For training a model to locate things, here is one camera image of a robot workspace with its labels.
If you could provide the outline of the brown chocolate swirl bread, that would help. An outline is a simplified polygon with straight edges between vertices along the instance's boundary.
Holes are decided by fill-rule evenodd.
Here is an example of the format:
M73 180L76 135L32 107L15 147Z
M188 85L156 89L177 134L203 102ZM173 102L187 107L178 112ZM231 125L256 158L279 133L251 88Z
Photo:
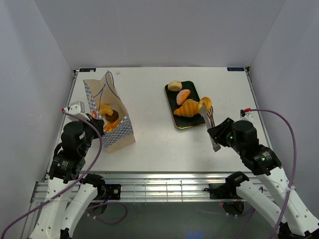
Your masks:
M108 114L105 114L105 119L108 122L115 122L119 118L119 113L116 110L113 110L113 114L110 116Z

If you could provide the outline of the blue checkered paper bag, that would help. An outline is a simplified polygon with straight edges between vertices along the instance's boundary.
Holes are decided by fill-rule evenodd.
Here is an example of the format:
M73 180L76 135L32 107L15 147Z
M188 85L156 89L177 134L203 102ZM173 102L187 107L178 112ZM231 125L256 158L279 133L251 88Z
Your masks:
M104 122L102 142L108 153L136 142L128 111L114 85L113 74L107 71L101 80L83 81L91 116Z

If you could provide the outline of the metal serving tongs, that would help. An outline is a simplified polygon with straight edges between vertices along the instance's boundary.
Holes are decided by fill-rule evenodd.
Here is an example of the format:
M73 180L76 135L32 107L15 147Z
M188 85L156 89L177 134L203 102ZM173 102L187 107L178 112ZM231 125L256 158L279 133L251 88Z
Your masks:
M207 107L203 105L200 108L200 114L204 118L205 125L207 129L210 129L212 127L215 127L214 117L213 117L213 107L210 107L209 110L207 110ZM212 143L213 150L215 152L219 151L221 149L221 146L216 143L212 137L209 137Z

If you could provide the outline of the long twisted orange bread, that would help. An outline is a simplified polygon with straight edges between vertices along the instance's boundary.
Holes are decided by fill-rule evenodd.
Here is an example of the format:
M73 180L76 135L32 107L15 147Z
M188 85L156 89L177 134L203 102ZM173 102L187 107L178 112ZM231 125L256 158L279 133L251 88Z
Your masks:
M122 120L116 120L114 122L110 122L110 123L106 124L104 126L104 131L107 131L107 132L113 131L121 122L122 122Z

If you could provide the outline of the small pale croissant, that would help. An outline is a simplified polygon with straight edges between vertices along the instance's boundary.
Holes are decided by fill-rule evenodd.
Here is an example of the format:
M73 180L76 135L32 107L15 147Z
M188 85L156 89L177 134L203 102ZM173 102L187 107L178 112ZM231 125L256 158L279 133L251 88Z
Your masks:
M100 106L99 113L101 116L105 116L105 115L112 116L113 109L107 104L102 104Z

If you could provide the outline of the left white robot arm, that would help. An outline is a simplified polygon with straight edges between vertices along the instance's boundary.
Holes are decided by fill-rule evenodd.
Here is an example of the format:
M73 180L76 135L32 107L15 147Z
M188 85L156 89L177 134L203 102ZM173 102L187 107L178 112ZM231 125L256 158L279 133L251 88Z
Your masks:
M88 174L81 178L85 156L94 139L101 139L104 122L86 115L67 123L61 134L49 170L46 200L32 239L70 239L90 202L106 193L104 180Z

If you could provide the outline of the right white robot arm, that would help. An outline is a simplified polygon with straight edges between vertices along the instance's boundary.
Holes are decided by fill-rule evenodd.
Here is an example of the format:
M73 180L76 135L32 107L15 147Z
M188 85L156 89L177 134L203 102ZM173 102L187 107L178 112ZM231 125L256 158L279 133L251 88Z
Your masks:
M273 227L280 239L317 239L319 220L303 203L289 181L276 154L259 143L257 130L245 119L227 118L208 129L210 137L224 147L232 148L243 164L262 182L272 199L264 195L248 177L238 171L225 180L225 192L231 198L241 197Z

